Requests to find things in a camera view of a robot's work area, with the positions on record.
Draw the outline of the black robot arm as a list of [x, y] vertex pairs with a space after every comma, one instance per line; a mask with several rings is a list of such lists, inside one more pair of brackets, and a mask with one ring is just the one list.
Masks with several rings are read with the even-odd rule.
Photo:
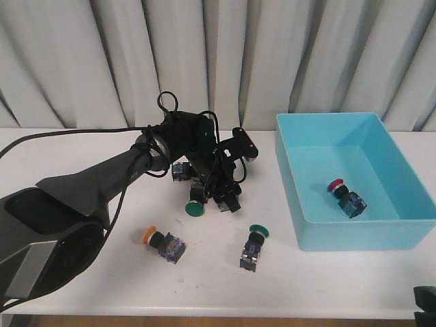
[[200, 197], [224, 211], [240, 208], [235, 161], [224, 153], [215, 113], [165, 111], [140, 129], [129, 150], [81, 172], [44, 178], [1, 199], [1, 310], [69, 283], [105, 245], [116, 221], [108, 212], [141, 175], [164, 177], [185, 157], [200, 179]]

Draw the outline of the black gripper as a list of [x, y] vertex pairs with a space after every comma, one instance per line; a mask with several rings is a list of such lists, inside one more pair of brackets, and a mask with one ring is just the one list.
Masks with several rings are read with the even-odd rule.
[[416, 327], [435, 327], [435, 286], [414, 287], [414, 297], [421, 308], [414, 313]]
[[170, 161], [185, 156], [200, 179], [203, 198], [216, 204], [225, 203], [231, 213], [240, 209], [238, 181], [234, 180], [236, 165], [224, 158], [224, 146], [230, 139], [220, 141], [217, 115], [210, 110], [199, 114], [178, 110], [164, 112], [161, 137], [166, 143]]

